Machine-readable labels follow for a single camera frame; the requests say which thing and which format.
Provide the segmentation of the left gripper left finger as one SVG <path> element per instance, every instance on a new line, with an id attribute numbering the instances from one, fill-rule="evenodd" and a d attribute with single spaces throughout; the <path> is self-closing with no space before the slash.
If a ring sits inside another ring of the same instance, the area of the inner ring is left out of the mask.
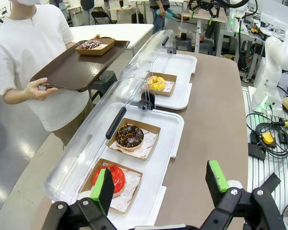
<path id="1" fill-rule="evenodd" d="M 114 195 L 114 182 L 109 167 L 102 169 L 89 197 L 69 205 L 63 201 L 53 203 L 42 226 L 43 230 L 115 230 L 108 219 Z"/>

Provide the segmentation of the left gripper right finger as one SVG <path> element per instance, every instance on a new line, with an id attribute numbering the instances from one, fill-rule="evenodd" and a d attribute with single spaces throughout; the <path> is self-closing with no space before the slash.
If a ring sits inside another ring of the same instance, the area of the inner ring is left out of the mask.
<path id="1" fill-rule="evenodd" d="M 272 173 L 251 192 L 230 187 L 216 160 L 208 161 L 205 180 L 215 208 L 201 230 L 226 230 L 233 218 L 244 218 L 252 230 L 285 230 L 283 217 L 272 197 L 280 179 Z"/>

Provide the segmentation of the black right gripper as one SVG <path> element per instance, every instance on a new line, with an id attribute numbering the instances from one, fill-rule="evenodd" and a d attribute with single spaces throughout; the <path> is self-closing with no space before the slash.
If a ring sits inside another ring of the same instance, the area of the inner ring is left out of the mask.
<path id="1" fill-rule="evenodd" d="M 199 13 L 199 9 L 208 10 L 210 13 L 209 25 L 215 18 L 219 17 L 220 6 L 225 6 L 227 1 L 224 0 L 189 0 L 187 7 L 190 10 L 190 18 Z"/>

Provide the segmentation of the person's right hand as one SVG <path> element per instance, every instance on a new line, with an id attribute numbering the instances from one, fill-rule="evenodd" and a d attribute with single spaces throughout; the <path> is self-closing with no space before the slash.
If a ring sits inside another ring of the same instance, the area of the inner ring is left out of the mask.
<path id="1" fill-rule="evenodd" d="M 57 88 L 46 88 L 40 90 L 39 86 L 47 82 L 47 78 L 40 78 L 38 80 L 30 82 L 24 90 L 25 100 L 39 100 L 44 101 L 50 94 L 56 92 Z"/>

